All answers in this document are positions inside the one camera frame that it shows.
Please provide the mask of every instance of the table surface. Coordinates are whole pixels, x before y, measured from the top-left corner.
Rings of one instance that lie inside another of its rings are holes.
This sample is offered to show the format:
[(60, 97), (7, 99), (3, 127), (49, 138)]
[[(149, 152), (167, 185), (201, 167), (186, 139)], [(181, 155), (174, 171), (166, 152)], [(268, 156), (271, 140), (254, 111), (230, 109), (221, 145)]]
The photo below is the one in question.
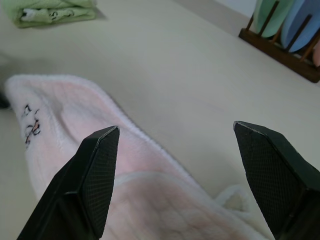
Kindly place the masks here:
[[(0, 79), (72, 74), (106, 90), (212, 195), (249, 189), (233, 122), (284, 134), (320, 169), (320, 88), (172, 0), (105, 0), (93, 21), (17, 29), (0, 12)], [(0, 112), (0, 238), (36, 205), (15, 115)], [(271, 236), (254, 205), (253, 225)]]

